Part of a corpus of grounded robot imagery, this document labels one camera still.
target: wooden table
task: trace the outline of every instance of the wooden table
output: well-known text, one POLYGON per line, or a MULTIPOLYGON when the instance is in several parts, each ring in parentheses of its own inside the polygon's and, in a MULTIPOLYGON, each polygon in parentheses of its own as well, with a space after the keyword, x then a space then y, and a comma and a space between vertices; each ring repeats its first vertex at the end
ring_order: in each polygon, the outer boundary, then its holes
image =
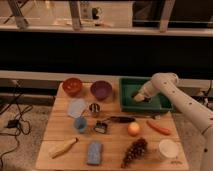
MULTIPOLYGON (((84 89, 79 98, 85 98, 88 103, 97 102, 90 94, 91 83, 84 83, 84 89)), ((114 93, 111 97, 98 102, 101 106, 100 119, 111 115, 130 115, 130 113, 121 112, 119 104, 118 85, 113 85, 114 93)), ((61 85, 59 87, 55 104, 50 115, 46 131, 41 144, 39 156, 36 162, 36 168, 39 170, 141 170, 141 171, 187 171, 188 164, 178 136, 171 113, 167 113, 157 119, 160 125, 172 130, 172 135, 164 136, 152 130, 147 124, 147 118, 136 118, 142 127, 141 134, 137 137, 131 137, 127 133, 127 124, 111 123, 109 124, 107 134, 99 134, 92 129, 97 121, 92 118, 88 109, 84 115, 88 121, 88 130, 85 134, 79 134, 73 127, 74 119, 67 115, 67 109, 72 98, 66 95, 61 85), (52 159, 49 157, 48 150, 63 140, 77 137, 79 142, 65 154, 52 159), (127 169, 122 169, 121 162, 126 149, 131 142, 144 137, 148 141, 148 153, 141 159, 136 159, 127 169), (176 159, 159 161, 156 159, 156 148, 161 139, 170 138, 174 140, 180 149, 176 159), (88 144, 92 140, 99 140, 103 143, 102 163, 100 166, 89 166, 86 164, 88 144)))

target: floor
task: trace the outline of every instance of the floor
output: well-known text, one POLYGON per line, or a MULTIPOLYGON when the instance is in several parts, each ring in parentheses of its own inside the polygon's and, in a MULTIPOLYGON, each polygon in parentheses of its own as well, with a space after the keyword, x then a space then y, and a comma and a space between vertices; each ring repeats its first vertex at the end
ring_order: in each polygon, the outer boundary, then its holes
MULTIPOLYGON (((3 171, 36 170, 35 162, 51 109, 52 106, 33 105, 33 109, 24 115, 24 119, 31 124, 31 133, 18 137, 20 147, 3 158, 3 171)), ((14 132, 14 130, 8 130, 4 126, 17 112, 17 106, 13 105, 0 116, 0 132, 14 132)), ((173 114, 173 117, 189 162, 190 171, 199 171, 204 139, 182 114, 173 114)), ((0 138, 0 154, 13 148, 15 143, 14 137, 2 136, 0 138)))

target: black cable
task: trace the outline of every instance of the black cable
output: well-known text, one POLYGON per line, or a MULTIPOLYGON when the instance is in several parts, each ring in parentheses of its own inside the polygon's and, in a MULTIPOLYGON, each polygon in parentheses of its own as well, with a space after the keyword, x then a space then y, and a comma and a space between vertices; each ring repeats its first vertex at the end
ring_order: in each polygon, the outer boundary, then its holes
POLYGON ((17 139, 17 137, 20 135, 20 133, 18 133, 17 135, 16 135, 16 133, 15 133, 15 135, 12 135, 12 136, 14 136, 15 137, 15 140, 16 140, 16 146, 13 148, 13 149, 11 149, 11 150, 9 150, 9 151, 6 151, 6 152, 4 152, 4 153, 2 153, 1 155, 0 155, 0 171, 3 171, 3 167, 4 167, 4 162, 3 162, 3 157, 6 155, 6 154, 9 154, 9 153, 12 153, 12 152, 14 152, 16 149, 18 149, 18 147, 20 146, 20 141, 17 139))
POLYGON ((30 122, 27 121, 27 120, 24 120, 23 116, 24 114, 26 114, 27 112, 29 112, 30 110, 32 110, 33 106, 32 105, 28 105, 26 106, 23 110, 21 110, 20 106, 19 106, 19 103, 18 103, 18 99, 19 97, 22 95, 22 93, 20 93, 19 95, 15 95, 16 94, 16 89, 18 88, 18 86, 16 86, 14 88, 14 93, 13 93, 13 100, 11 101, 11 103, 6 107, 4 108, 0 114, 3 114, 7 109, 9 109, 9 107, 15 103, 17 108, 18 108, 18 114, 16 114, 13 118, 13 120, 18 120, 18 124, 17 126, 15 127, 16 131, 14 134, 11 134, 11 133, 0 133, 0 136, 12 136, 15 138, 16 140, 16 146, 9 150, 9 151, 6 151, 4 153, 2 153, 0 155, 0 171, 3 170, 3 166, 4 166, 4 163, 3 163, 3 157, 6 155, 6 154, 9 154, 11 152, 14 152, 16 149, 18 149, 19 145, 20 145, 20 142, 18 140, 18 136, 21 135, 21 134, 24 134, 24 135, 28 135, 30 132, 31 132, 31 126, 30 126, 30 122), (23 128, 23 123, 27 123, 27 131, 24 130, 23 128))
POLYGON ((209 85, 208 90, 206 92, 203 92, 203 94, 204 94, 204 104, 207 101, 207 103, 205 104, 206 107, 209 107, 208 96, 209 96, 209 93, 211 91, 211 88, 212 88, 212 80, 210 80, 210 85, 209 85))
POLYGON ((19 94, 18 96, 16 96, 15 98, 13 98, 13 100, 12 100, 5 108, 3 108, 3 109, 0 111, 0 115, 2 115, 4 112, 6 112, 6 111, 10 108, 10 106, 11 106, 12 104, 14 104, 14 103, 21 97, 21 95, 22 95, 22 93, 19 94))

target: small container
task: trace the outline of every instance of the small container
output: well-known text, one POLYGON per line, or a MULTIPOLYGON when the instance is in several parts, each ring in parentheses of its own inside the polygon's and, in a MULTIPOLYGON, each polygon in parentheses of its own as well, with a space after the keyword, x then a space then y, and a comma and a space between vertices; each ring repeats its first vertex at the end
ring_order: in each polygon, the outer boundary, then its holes
POLYGON ((78 78, 68 78, 63 82, 62 87, 69 96, 75 96, 82 90, 83 84, 78 78))
POLYGON ((178 145, 170 139, 163 139, 158 144, 157 155, 158 159, 174 159, 178 156, 179 148, 178 145))
POLYGON ((97 103, 92 103, 91 105, 89 105, 89 110, 90 110, 91 116, 94 118, 97 118, 100 114, 100 105, 97 103))
POLYGON ((84 133, 87 129, 87 120, 82 116, 76 118, 74 121, 74 127, 80 134, 84 133))
POLYGON ((96 81, 90 87, 90 91, 97 100, 104 100, 112 93, 112 86, 107 81, 96 81))

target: black object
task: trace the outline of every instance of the black object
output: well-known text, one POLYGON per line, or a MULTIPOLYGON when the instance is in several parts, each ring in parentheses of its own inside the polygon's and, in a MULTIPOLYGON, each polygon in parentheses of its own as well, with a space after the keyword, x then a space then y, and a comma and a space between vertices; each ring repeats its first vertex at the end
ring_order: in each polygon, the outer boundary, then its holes
POLYGON ((126 116, 111 116, 109 120, 112 122, 117 122, 117 123, 129 123, 129 122, 134 122, 135 118, 126 117, 126 116))
POLYGON ((111 116, 105 120, 97 121, 94 130, 101 134, 106 134, 107 132, 107 121, 109 122, 116 122, 116 123, 129 123, 134 122, 135 118, 133 117, 126 117, 126 116, 111 116))
POLYGON ((101 134, 106 134, 108 125, 104 122, 97 121, 94 130, 101 134))

